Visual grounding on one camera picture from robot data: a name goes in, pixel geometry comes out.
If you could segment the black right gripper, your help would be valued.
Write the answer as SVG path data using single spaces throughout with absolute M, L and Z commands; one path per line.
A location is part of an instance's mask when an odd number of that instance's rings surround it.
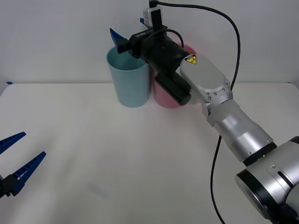
M 143 18 L 140 18 L 140 23 L 146 25 Z M 166 35 L 167 28 L 166 26 L 162 26 L 158 30 L 147 28 L 133 34 L 129 40 L 116 33 L 112 28 L 109 31 L 119 54 L 129 51 L 135 58 L 157 60 L 162 57 L 161 55 L 169 45 L 169 38 Z

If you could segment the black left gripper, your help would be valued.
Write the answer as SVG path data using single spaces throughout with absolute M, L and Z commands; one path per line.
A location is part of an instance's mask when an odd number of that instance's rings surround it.
M 25 132 L 21 132 L 10 137 L 7 137 L 3 140 L 0 140 L 0 154 L 5 152 L 10 148 L 14 143 L 19 141 L 21 138 L 26 136 Z M 0 175 L 0 198 L 4 195 L 6 196 L 16 196 L 22 188 L 25 186 L 26 181 L 31 177 L 33 172 L 42 162 L 46 156 L 45 152 L 41 152 L 38 156 L 32 159 L 30 162 L 22 166 L 20 169 L 14 173 L 8 175 L 3 179 Z

